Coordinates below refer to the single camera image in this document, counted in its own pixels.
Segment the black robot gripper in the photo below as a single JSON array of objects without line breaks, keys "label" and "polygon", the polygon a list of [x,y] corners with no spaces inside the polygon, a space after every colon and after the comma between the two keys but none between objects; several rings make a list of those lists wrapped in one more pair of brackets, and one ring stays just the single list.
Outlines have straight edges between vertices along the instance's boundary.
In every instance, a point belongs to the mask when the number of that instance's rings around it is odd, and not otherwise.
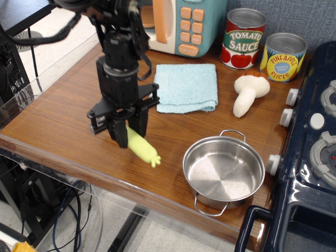
[{"label": "black robot gripper", "polygon": [[119,147],[127,148],[126,124],[141,137],[146,135],[149,109],[159,103],[159,85],[139,85],[137,61],[114,68],[102,56],[96,66],[102,98],[87,113],[90,129],[93,134],[108,130]]}]

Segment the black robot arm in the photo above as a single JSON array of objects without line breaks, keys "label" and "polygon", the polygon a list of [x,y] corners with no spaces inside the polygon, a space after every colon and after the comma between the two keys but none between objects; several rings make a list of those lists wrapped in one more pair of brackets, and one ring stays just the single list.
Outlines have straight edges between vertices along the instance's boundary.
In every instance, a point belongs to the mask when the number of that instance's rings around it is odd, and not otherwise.
[{"label": "black robot arm", "polygon": [[[102,99],[88,113],[91,130],[108,130],[121,148],[128,146],[127,127],[146,135],[148,110],[159,103],[159,85],[140,85],[150,76],[152,65],[146,52],[145,32],[138,1],[51,1],[51,4],[86,15],[97,31],[103,56],[97,62]],[[139,60],[149,71],[139,76]]]}]

